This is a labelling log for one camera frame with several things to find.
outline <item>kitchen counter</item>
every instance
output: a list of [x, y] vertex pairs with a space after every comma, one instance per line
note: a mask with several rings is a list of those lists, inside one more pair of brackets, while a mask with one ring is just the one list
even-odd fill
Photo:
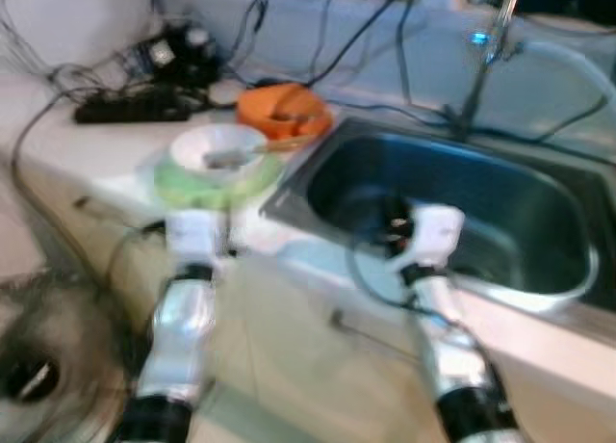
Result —
[[[0, 87], [0, 149], [8, 154], [19, 130], [50, 95], [35, 82], [4, 79]], [[109, 220], [130, 225], [159, 219], [165, 213], [164, 205], [151, 193], [148, 173], [168, 144], [191, 127], [233, 119], [228, 112], [212, 112], [186, 123], [77, 126], [70, 112], [68, 106], [52, 110], [29, 134], [22, 151], [25, 179], [35, 187], [45, 177], [49, 183], [46, 187], [38, 185], [38, 191], [54, 188], [54, 184], [75, 185], [81, 195], [93, 199], [103, 221], [113, 217]], [[290, 160], [290, 168], [301, 159], [300, 154]], [[391, 322], [395, 318], [391, 310], [358, 299], [348, 277], [323, 266], [325, 260], [343, 265], [338, 248], [260, 215], [267, 196], [256, 198], [238, 215], [237, 243], [273, 262], [273, 268], [304, 272], [311, 280], [323, 281], [328, 288], [323, 299], [361, 313], [364, 329], [392, 338], [400, 335], [396, 333], [399, 325]], [[79, 234], [78, 229], [71, 229], [69, 219], [65, 219], [65, 225], [71, 233]], [[468, 324], [499, 361], [508, 364], [507, 369], [616, 422], [614, 345], [589, 340], [472, 294], [460, 293], [459, 298]]]

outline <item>white bowl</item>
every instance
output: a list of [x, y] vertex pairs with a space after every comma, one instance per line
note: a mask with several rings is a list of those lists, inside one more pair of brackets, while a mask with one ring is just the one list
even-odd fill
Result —
[[213, 152], [250, 149], [268, 141], [260, 131], [236, 123], [211, 123], [180, 135], [171, 144], [171, 159], [178, 166], [218, 184], [242, 181], [263, 161], [262, 154], [247, 154], [236, 169], [209, 169], [204, 156]]

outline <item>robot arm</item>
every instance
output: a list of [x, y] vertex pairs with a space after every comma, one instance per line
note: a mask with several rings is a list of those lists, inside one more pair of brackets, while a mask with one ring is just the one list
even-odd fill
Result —
[[445, 273], [464, 214], [434, 205], [416, 209], [409, 219], [404, 208], [406, 217], [388, 218], [410, 235], [390, 245], [390, 269], [412, 292], [413, 335], [421, 346], [423, 374], [445, 434], [451, 443], [528, 443], [495, 365], [461, 324]]
[[114, 442], [185, 443], [208, 377], [217, 272], [215, 218], [192, 210], [167, 218], [167, 245], [176, 259], [154, 313], [152, 349]]

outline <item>sink basin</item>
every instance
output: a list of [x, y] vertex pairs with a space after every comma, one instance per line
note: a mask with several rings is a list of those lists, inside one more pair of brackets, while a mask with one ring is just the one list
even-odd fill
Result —
[[458, 284], [529, 311], [604, 282], [606, 224], [589, 220], [594, 175], [437, 142], [349, 119], [265, 206], [267, 215], [346, 244], [381, 223], [382, 199], [458, 207], [466, 222], [449, 264]]

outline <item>green plate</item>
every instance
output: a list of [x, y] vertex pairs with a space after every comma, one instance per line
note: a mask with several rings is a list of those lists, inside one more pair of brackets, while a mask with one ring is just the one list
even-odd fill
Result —
[[240, 206], [262, 193], [281, 175], [282, 162], [266, 155], [251, 177], [228, 185], [216, 185], [165, 159], [155, 168], [154, 185], [158, 196], [172, 208], [224, 209]]

